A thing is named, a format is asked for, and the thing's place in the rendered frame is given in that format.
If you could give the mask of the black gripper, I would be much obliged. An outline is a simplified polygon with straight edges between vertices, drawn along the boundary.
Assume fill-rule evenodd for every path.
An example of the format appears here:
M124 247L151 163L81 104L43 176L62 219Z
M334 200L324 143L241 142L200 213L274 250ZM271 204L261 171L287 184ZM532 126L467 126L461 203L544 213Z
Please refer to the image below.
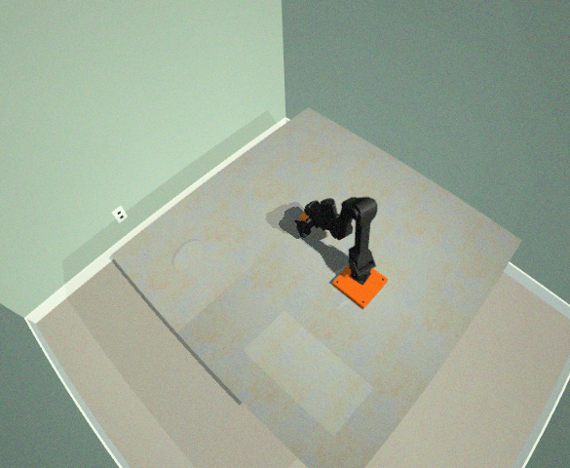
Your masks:
M317 219L312 219L309 223L307 223L306 221L299 221L299 220L295 220L295 223L297 224L296 228L300 234L301 237L306 238L310 233L311 233L311 228L315 225L316 228L321 228L323 231L325 231L325 229L323 228L323 214L319 215L319 218Z

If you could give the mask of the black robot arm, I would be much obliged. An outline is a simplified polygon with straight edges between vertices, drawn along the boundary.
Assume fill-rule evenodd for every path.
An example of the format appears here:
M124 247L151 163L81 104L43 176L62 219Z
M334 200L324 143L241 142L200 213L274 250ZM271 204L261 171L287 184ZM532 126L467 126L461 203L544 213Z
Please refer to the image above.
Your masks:
M377 215L377 204L369 197L351 197L342 203L339 214L335 200L327 198L320 203L318 200L307 204L304 210L310 219L317 219L323 215L323 228L329 230L332 237L341 240L352 234L352 219L355 220L355 245L348 249L349 278L364 285L374 268L375 260L368 249L370 223ZM371 274L370 274L371 273Z

